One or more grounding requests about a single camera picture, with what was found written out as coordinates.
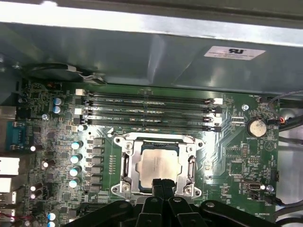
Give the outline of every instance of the sticker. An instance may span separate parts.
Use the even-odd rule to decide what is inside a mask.
[[[237,47],[212,46],[204,56],[211,58],[252,60],[264,52],[265,51],[262,50],[242,49]]]

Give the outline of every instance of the capacitor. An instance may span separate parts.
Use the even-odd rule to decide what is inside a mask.
[[[83,146],[83,142],[82,141],[76,141],[76,142],[73,142],[71,144],[71,148],[74,149],[74,150],[77,150],[77,149],[79,149],[82,146]]]
[[[262,137],[267,132],[267,125],[263,119],[254,118],[247,123],[246,131],[252,137]]]
[[[71,163],[76,164],[83,158],[82,154],[76,154],[71,157]]]
[[[81,166],[75,166],[73,169],[70,170],[71,176],[76,176],[81,172],[82,168]]]
[[[42,120],[48,120],[49,116],[48,116],[48,114],[44,113],[44,114],[42,114],[41,118],[42,118]]]
[[[47,219],[50,221],[54,221],[56,218],[59,217],[59,211],[58,210],[52,210],[48,215]]]
[[[47,223],[47,227],[56,227],[56,226],[59,226],[58,225],[58,219],[55,219],[53,221],[50,221]]]
[[[55,164],[56,164],[55,160],[51,159],[51,160],[48,160],[48,161],[44,161],[44,162],[42,163],[42,166],[43,166],[44,168],[48,168],[48,167],[54,166]]]
[[[71,187],[71,188],[75,188],[75,187],[77,187],[77,185],[80,183],[80,179],[79,178],[77,178],[77,177],[75,177],[75,178],[73,178],[70,182],[69,182],[69,186]]]
[[[31,186],[31,187],[30,187],[30,190],[31,190],[32,192],[34,192],[34,191],[36,191],[36,190],[42,188],[42,186],[43,186],[43,184],[42,184],[41,182],[39,182],[39,183],[36,183],[36,184],[34,184],[33,186]]]
[[[63,109],[61,109],[59,106],[54,106],[54,108],[53,108],[53,112],[55,113],[55,114],[62,114],[63,113]]]
[[[39,145],[34,145],[34,146],[31,146],[30,147],[30,150],[31,151],[41,151],[41,150],[43,150],[44,148],[43,148],[43,145],[41,145],[41,144],[39,144]]]
[[[82,125],[81,124],[81,125],[78,126],[78,131],[85,131],[87,128],[88,128],[87,125],[85,125],[85,124]]]
[[[30,194],[30,198],[31,198],[32,200],[34,200],[35,198],[39,197],[40,195],[42,195],[42,190],[41,190],[41,189],[36,190],[35,192],[32,192],[32,193]]]
[[[53,100],[53,103],[54,103],[55,105],[63,105],[63,101],[62,101],[62,99],[60,99],[60,98],[55,98],[55,99]]]

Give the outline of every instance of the blue capacitor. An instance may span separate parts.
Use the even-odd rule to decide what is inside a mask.
[[[60,107],[58,107],[58,106],[54,106],[53,112],[55,114],[61,114],[62,113],[62,109]]]
[[[55,105],[63,105],[62,99],[60,99],[60,98],[55,98],[55,99],[53,100],[53,103],[54,103]]]

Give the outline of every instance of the cable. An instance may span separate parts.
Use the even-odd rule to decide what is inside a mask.
[[[279,113],[275,110],[275,107],[273,105],[274,101],[280,99],[280,98],[283,98],[283,97],[286,97],[286,96],[292,96],[292,95],[297,95],[297,94],[300,94],[300,93],[303,93],[303,90],[298,90],[298,91],[291,91],[291,92],[288,92],[288,93],[284,93],[284,94],[281,94],[279,96],[276,96],[274,97],[273,99],[271,99],[268,103],[268,107],[270,109],[270,111],[275,115],[277,116],[278,118],[280,118],[280,115]]]
[[[279,131],[286,131],[303,125],[303,115],[288,119],[285,124],[280,125]]]
[[[282,215],[294,213],[294,212],[301,211],[301,210],[303,210],[303,204],[299,205],[299,206],[285,207],[285,208],[282,208],[282,209],[274,212],[273,219],[274,219],[274,221],[276,221],[276,219]]]
[[[285,218],[276,222],[279,226],[284,226],[291,223],[301,223],[303,224],[303,218]]]
[[[10,214],[5,214],[5,213],[2,213],[2,212],[0,212],[0,216],[5,216],[7,218],[13,218],[15,220],[18,220],[18,219],[31,219],[32,218],[32,216],[17,217],[17,216],[13,216],[13,215],[10,215]]]
[[[291,138],[285,138],[285,137],[279,136],[279,141],[284,142],[284,143],[303,145],[303,140],[300,140],[300,139],[291,139]]]
[[[35,71],[41,70],[66,70],[70,72],[76,72],[79,76],[86,80],[93,80],[98,84],[107,84],[101,76],[104,76],[104,73],[91,72],[88,70],[81,69],[79,67],[62,64],[62,63],[41,63],[41,64],[29,64],[22,67],[24,74],[30,74]]]

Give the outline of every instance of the green circuit board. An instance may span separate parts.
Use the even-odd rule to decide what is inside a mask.
[[[107,102],[105,104],[117,106],[121,105],[121,99],[125,95],[139,96],[145,100],[150,97],[169,97],[170,99],[163,99],[159,103],[152,103],[152,107],[149,107],[148,102],[145,101],[147,105],[144,108],[153,110],[153,108],[168,106],[171,107],[171,114],[174,113],[174,108],[177,108],[187,114],[191,114],[192,111],[195,117],[197,115],[194,114],[199,108],[219,106],[222,109],[220,130],[218,132],[199,130],[201,124],[192,123],[194,120],[191,117],[187,117],[184,121],[170,118],[169,123],[147,128],[144,124],[140,126],[142,122],[139,120],[130,121],[130,118],[126,119],[116,114],[112,116],[105,114],[87,116],[87,121],[91,119],[87,130],[78,131],[77,127],[87,109],[83,101],[90,97],[88,94],[76,95],[76,89],[95,94],[115,95],[113,98],[105,99]],[[52,187],[52,196],[47,200],[37,198],[25,201],[25,210],[30,210],[38,201],[42,201],[45,205],[43,214],[35,222],[36,226],[45,226],[46,216],[53,209],[60,213],[59,223],[65,224],[70,219],[69,210],[77,208],[82,202],[110,203],[123,199],[110,191],[110,188],[120,181],[121,166],[121,147],[114,144],[113,139],[107,136],[107,132],[112,128],[117,134],[143,131],[184,134],[203,140],[205,145],[197,151],[195,165],[195,187],[202,191],[202,195],[194,200],[195,204],[205,200],[217,200],[265,219],[269,219],[275,211],[275,206],[267,204],[263,197],[276,193],[278,126],[267,124],[266,134],[261,137],[251,136],[247,129],[247,124],[252,119],[263,119],[264,122],[274,119],[267,102],[264,101],[267,98],[265,96],[48,81],[26,82],[23,85],[23,92],[27,96],[27,103],[24,105],[31,110],[26,120],[25,149],[29,150],[33,144],[42,144],[44,147],[44,150],[36,152],[36,166],[29,173],[28,187],[37,182],[51,183]],[[53,112],[55,98],[62,100],[60,113]],[[174,98],[192,101],[186,104],[174,103]],[[222,99],[223,103],[218,105],[197,103],[198,99],[214,98]],[[130,104],[136,102],[124,103],[126,106],[131,106]],[[104,102],[98,102],[95,110],[98,111],[103,104]],[[248,110],[243,110],[245,108],[243,105],[247,105]],[[47,120],[42,119],[43,114],[48,115]],[[83,146],[75,151],[71,148],[71,144],[78,140],[83,141]],[[69,171],[75,165],[70,162],[70,158],[75,153],[83,155],[83,159],[77,164],[82,167],[82,172],[79,176],[79,186],[71,188],[69,181],[73,177],[70,176]],[[55,166],[42,169],[41,164],[46,159],[53,159],[56,162]],[[252,197],[243,184],[244,179],[261,182],[265,187],[271,185],[274,190],[264,189]]]

